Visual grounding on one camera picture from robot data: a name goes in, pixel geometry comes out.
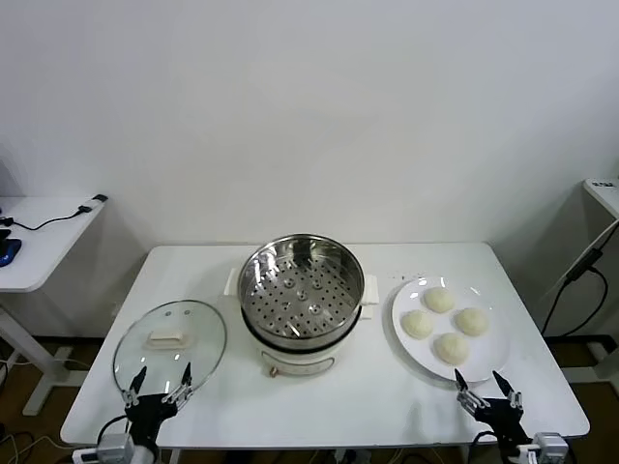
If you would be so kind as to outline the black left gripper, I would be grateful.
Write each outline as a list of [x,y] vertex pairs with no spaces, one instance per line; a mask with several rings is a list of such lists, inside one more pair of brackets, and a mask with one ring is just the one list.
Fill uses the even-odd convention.
[[147,366],[143,365],[129,388],[122,390],[122,397],[133,443],[144,448],[156,448],[162,423],[175,417],[177,406],[183,406],[192,396],[192,363],[187,363],[180,384],[167,394],[138,396],[146,373]]

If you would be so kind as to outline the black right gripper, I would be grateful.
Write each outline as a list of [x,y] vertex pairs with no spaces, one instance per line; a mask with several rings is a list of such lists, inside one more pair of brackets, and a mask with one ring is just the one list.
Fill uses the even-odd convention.
[[468,388],[468,384],[456,368],[457,401],[466,412],[475,412],[476,421],[490,427],[502,454],[516,454],[519,445],[531,443],[531,439],[520,424],[523,416],[522,395],[497,371],[493,370],[492,375],[506,399],[484,400]]

